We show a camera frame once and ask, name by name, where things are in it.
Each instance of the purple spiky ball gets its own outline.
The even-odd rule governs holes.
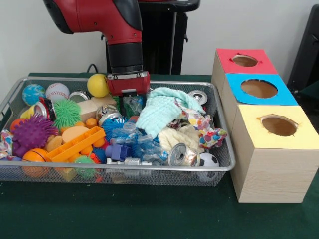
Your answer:
[[[25,153],[34,148],[43,148],[51,135],[58,135],[53,122],[40,115],[20,123],[13,135],[13,154],[22,158]]]

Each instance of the light blue cloth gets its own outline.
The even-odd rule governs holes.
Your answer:
[[[145,130],[152,138],[156,138],[162,129],[174,119],[179,118],[182,112],[175,104],[175,99],[187,108],[194,109],[202,114],[205,113],[197,100],[184,91],[161,87],[149,94],[146,106],[136,122],[136,127]]]

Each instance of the box hole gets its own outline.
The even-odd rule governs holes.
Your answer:
[[[278,136],[291,136],[297,131],[297,124],[283,116],[266,116],[261,122],[266,130]]]
[[[259,98],[270,98],[278,93],[275,85],[259,79],[244,81],[241,83],[241,88],[244,92]]]
[[[239,66],[243,66],[243,67],[253,67],[256,66],[258,61],[251,56],[247,56],[247,55],[236,55],[233,57],[233,61],[239,65]]]

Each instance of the metal basket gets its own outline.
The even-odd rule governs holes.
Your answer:
[[[86,89],[87,79],[26,77],[20,79],[10,90],[0,105],[0,130],[8,129],[12,121],[27,109],[22,100],[22,90],[29,84],[40,84],[47,88],[55,82],[64,83],[70,91]],[[211,115],[215,127],[227,130],[217,89],[210,83],[202,82],[151,82],[151,88],[169,87],[189,93],[201,90],[208,95],[206,112]],[[35,163],[12,162],[0,160],[0,180],[32,181],[32,182],[67,182],[62,171],[93,170],[92,178],[84,179],[75,176],[72,183],[119,183],[119,184],[150,184],[150,185],[189,185],[216,186],[226,171],[235,166],[234,152],[230,137],[227,136],[222,147],[210,150],[219,161],[220,167],[178,167],[178,166],[134,166],[108,164],[73,164],[73,163]],[[39,177],[29,177],[25,172],[40,172]]]

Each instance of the blue globe ball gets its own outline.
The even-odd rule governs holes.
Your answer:
[[[37,103],[39,101],[39,97],[45,97],[45,89],[40,85],[28,85],[22,91],[22,99],[28,106],[32,106]]]

